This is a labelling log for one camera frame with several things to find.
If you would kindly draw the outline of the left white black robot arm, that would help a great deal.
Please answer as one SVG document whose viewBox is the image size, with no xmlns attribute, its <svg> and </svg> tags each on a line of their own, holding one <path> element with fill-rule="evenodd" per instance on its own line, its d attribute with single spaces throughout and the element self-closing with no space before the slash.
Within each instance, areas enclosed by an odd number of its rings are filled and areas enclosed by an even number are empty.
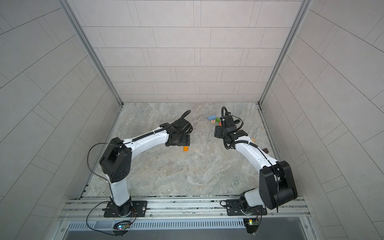
<svg viewBox="0 0 384 240">
<path fill-rule="evenodd" d="M 126 217 L 134 212 L 126 177 L 130 173 L 132 159 L 158 145 L 190 146 L 192 124 L 185 119 L 191 113 L 184 112 L 173 123 L 164 123 L 155 130 L 133 139 L 121 140 L 116 137 L 108 143 L 99 163 L 111 191 L 111 208 L 114 217 Z"/>
</svg>

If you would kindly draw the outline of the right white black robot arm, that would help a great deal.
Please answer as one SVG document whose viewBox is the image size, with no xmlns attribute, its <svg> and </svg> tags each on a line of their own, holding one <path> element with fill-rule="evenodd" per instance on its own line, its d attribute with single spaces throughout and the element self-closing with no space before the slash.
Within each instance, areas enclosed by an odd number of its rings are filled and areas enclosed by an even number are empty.
<svg viewBox="0 0 384 240">
<path fill-rule="evenodd" d="M 233 116 L 226 107 L 221 109 L 221 125 L 215 127 L 215 137 L 223 140 L 225 149 L 241 153 L 259 171 L 259 187 L 240 194 L 240 211 L 245 215 L 256 213 L 259 208 L 273 210 L 298 197 L 291 166 L 286 161 L 279 162 L 253 143 L 243 131 L 243 120 Z"/>
</svg>

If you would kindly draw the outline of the light blue wood block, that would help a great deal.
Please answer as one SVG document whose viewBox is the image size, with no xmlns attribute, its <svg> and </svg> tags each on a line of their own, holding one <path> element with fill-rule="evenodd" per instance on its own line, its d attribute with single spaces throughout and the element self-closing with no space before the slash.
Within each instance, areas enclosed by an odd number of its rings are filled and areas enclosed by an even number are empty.
<svg viewBox="0 0 384 240">
<path fill-rule="evenodd" d="M 211 120 L 215 120 L 217 117 L 216 115 L 212 115 L 212 116 L 209 116 L 208 119 L 211 121 Z"/>
</svg>

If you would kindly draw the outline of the left green circuit board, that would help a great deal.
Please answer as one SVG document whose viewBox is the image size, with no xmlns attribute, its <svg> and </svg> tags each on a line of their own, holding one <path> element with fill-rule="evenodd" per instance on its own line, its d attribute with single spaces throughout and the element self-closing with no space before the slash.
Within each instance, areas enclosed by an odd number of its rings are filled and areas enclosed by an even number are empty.
<svg viewBox="0 0 384 240">
<path fill-rule="evenodd" d="M 131 221 L 121 221 L 114 224 L 113 226 L 114 235 L 121 236 L 121 237 L 125 235 L 129 231 L 131 227 L 131 223 L 132 223 Z"/>
</svg>

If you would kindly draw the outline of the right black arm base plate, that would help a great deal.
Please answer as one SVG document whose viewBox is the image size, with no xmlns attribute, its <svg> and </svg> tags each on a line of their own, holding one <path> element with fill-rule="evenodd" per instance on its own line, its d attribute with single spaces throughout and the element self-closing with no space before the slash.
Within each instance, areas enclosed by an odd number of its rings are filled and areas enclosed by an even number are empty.
<svg viewBox="0 0 384 240">
<path fill-rule="evenodd" d="M 265 206 L 258 205 L 245 209 L 240 200 L 224 200 L 220 204 L 227 210 L 228 216 L 266 216 L 268 214 Z"/>
</svg>

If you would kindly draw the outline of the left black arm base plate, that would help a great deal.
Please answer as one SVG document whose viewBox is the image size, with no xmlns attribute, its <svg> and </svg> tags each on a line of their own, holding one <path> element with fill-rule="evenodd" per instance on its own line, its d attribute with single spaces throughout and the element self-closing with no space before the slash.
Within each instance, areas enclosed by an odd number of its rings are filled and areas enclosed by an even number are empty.
<svg viewBox="0 0 384 240">
<path fill-rule="evenodd" d="M 144 217 L 147 205 L 147 201 L 128 200 L 123 205 L 118 206 L 113 201 L 109 201 L 107 206 L 102 210 L 104 211 L 105 218 Z"/>
</svg>

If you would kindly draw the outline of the aluminium mounting rail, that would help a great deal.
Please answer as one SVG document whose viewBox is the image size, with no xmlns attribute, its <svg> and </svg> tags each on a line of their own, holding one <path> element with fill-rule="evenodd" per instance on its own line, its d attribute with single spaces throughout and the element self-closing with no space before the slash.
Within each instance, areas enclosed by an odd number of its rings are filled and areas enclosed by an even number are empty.
<svg viewBox="0 0 384 240">
<path fill-rule="evenodd" d="M 304 198 L 299 197 L 284 204 L 278 209 L 269 210 L 266 216 L 228 216 L 227 210 L 221 206 L 224 200 L 238 200 L 238 196 L 199 196 L 199 197 L 141 197 L 132 201 L 147 201 L 144 217 L 138 220 L 161 219 L 223 219 L 223 218 L 283 218 L 310 217 L 310 211 Z M 105 220 L 102 210 L 108 204 L 108 198 L 82 198 L 68 200 L 58 219 L 64 220 Z"/>
</svg>

